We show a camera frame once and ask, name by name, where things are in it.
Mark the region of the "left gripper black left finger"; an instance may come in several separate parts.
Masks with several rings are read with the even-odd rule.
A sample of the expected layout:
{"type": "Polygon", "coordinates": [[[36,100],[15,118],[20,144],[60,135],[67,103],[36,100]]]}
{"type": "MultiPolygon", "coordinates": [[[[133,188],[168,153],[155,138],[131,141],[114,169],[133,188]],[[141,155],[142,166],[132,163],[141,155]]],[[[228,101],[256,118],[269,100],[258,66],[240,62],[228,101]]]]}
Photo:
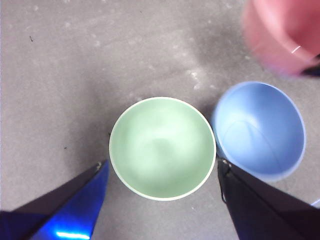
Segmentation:
{"type": "Polygon", "coordinates": [[[2,240],[89,240],[105,200],[107,161],[96,163],[60,187],[0,212],[2,240]]]}

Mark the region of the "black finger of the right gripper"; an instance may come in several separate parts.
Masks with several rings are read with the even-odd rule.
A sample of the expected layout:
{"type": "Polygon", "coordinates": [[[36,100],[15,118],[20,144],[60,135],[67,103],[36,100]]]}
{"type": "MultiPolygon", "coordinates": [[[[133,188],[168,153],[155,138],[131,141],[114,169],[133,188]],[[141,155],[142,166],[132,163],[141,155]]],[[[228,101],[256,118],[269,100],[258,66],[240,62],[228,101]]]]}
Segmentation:
{"type": "Polygon", "coordinates": [[[308,66],[304,67],[300,72],[301,76],[319,77],[320,76],[320,55],[316,55],[311,59],[308,66]]]}

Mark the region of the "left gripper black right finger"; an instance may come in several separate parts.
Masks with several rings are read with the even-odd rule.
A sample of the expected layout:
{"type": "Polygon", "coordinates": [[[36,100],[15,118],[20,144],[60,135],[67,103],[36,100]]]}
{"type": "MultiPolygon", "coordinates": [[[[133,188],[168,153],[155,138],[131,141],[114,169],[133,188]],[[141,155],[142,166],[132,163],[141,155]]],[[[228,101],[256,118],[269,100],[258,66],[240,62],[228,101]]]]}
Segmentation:
{"type": "Polygon", "coordinates": [[[320,210],[231,164],[218,161],[221,198],[241,240],[318,240],[320,210]]]}

